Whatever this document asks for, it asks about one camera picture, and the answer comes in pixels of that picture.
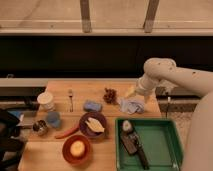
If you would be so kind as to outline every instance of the wooden table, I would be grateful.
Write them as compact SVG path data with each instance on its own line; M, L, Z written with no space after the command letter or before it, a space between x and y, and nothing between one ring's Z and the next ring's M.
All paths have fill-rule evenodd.
M161 117L157 100L154 95L146 104L143 114L128 115L119 110L118 105L108 105L103 100L104 88L117 90L118 96L124 96L126 90L134 85L133 81L51 81L46 91L53 93L56 110L60 112L62 128L60 130L50 129L44 137L39 137L33 132L29 136L23 157L19 164L19 171L70 171L70 170L116 170L115 149L115 119L117 117ZM73 90L73 112L69 112L70 99L68 90ZM109 135L102 141L92 141L92 159L81 167L73 167L67 163L62 156L62 147L66 139L55 139L54 135L66 130L77 123L85 113L82 109L85 100L90 99L103 104L102 113L108 122ZM36 120L44 119L46 112L41 108L38 110Z

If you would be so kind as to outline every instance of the bread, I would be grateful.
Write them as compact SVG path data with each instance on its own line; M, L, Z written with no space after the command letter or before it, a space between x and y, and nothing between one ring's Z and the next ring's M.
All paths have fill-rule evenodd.
M84 155L84 152L85 152L85 144L82 141L77 140L72 143L70 147L70 153L72 154L73 157L82 157Z

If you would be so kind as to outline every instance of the white container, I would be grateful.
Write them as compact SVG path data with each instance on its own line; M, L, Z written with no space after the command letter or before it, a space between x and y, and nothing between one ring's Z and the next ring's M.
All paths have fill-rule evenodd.
M53 95L50 92L41 93L38 96L37 101L45 111L53 111L55 109Z

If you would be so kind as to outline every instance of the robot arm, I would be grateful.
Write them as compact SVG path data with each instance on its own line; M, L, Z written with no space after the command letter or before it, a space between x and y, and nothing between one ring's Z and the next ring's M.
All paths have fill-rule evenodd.
M151 58L144 64L135 93L147 96L161 82L168 80L200 97L191 120L182 171L213 170L213 73L176 67L172 59Z
M136 93L149 95L161 80L168 80L202 97L213 91L213 73L176 67L172 59L150 58L144 64L145 74L139 78Z

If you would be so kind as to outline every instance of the blue sponge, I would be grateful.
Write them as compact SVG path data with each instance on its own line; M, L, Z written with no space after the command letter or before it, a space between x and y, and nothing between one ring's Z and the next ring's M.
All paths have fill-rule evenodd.
M96 112L100 112L102 109L102 105L100 103L96 103L94 101L91 100L87 100L84 103L84 110L87 112L91 112L91 111L96 111Z

